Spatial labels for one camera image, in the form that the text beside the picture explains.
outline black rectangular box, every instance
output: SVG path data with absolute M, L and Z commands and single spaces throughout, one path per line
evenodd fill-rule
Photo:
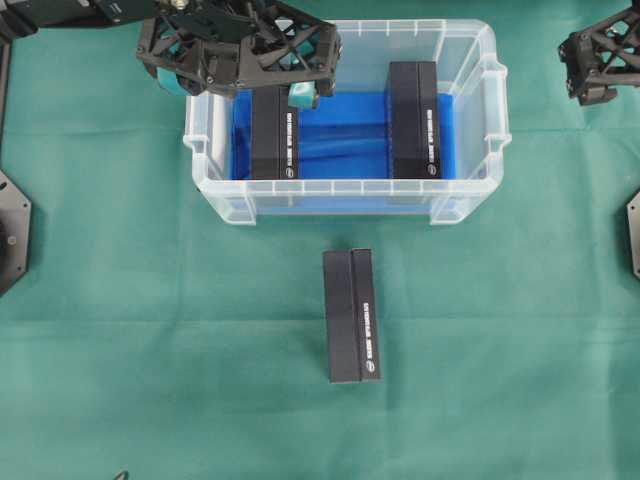
M 288 89 L 253 90 L 251 179 L 298 178 L 298 109 L 289 106 Z
M 331 383 L 380 379 L 371 250 L 324 253 Z
M 392 62 L 387 94 L 393 178 L 442 178 L 436 63 Z

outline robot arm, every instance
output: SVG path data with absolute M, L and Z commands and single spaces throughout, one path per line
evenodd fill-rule
M 580 105 L 605 103 L 615 85 L 640 86 L 640 0 L 612 17 L 573 32 L 558 48 L 567 91 Z
M 39 28 L 137 21 L 137 57 L 174 92 L 233 97 L 314 82 L 313 92 L 333 94 L 341 49 L 335 26 L 277 0 L 0 0 L 0 44 Z

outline green cloth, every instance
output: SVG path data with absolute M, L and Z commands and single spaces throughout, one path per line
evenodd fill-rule
M 191 180 L 184 99 L 138 26 L 15 45 L 2 168 L 34 204 L 0 299 L 5 478 L 636 479 L 640 93 L 569 101 L 556 48 L 623 0 L 352 0 L 329 18 L 496 31 L 513 144 L 462 224 L 224 224 Z M 321 253 L 371 247 L 384 379 L 327 380 Z

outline green fabric surface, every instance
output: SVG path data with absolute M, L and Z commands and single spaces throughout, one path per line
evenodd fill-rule
M 311 0 L 327 18 L 479 18 L 513 144 L 462 224 L 261 217 L 196 191 L 184 99 L 138 26 L 15 45 L 2 168 L 34 204 L 0 299 L 6 478 L 636 479 L 640 92 L 569 101 L 556 47 L 623 0 Z M 321 253 L 371 247 L 379 384 L 327 379 Z

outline transparent plastic bin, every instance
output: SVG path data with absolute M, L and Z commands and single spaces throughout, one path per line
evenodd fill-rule
M 344 44 L 337 91 L 384 91 L 391 61 L 438 63 L 438 90 L 454 97 L 457 178 L 229 180 L 233 101 L 203 94 L 187 99 L 184 136 L 196 186 L 236 225 L 255 225 L 264 214 L 419 214 L 434 225 L 464 220 L 500 185 L 503 149 L 511 142 L 507 69 L 498 62 L 495 34 L 476 20 L 335 23 Z

